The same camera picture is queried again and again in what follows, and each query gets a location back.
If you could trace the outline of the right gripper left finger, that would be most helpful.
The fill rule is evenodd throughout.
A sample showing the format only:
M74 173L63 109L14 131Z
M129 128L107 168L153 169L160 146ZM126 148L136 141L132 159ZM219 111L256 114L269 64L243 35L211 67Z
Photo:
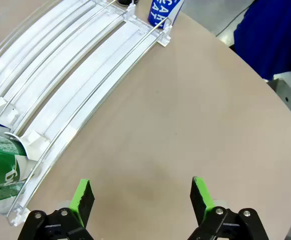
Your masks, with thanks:
M92 240L87 223L94 204L94 194L88 179L81 179L69 206L46 214L42 210L31 211L19 240Z

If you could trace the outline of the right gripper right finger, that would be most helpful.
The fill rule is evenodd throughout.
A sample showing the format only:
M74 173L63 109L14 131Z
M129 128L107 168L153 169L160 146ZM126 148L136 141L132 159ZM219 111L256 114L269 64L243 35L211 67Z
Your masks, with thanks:
M243 208L235 213L229 208L215 205L202 178L194 176L190 200L198 227L190 240L267 240L268 235L258 213Z

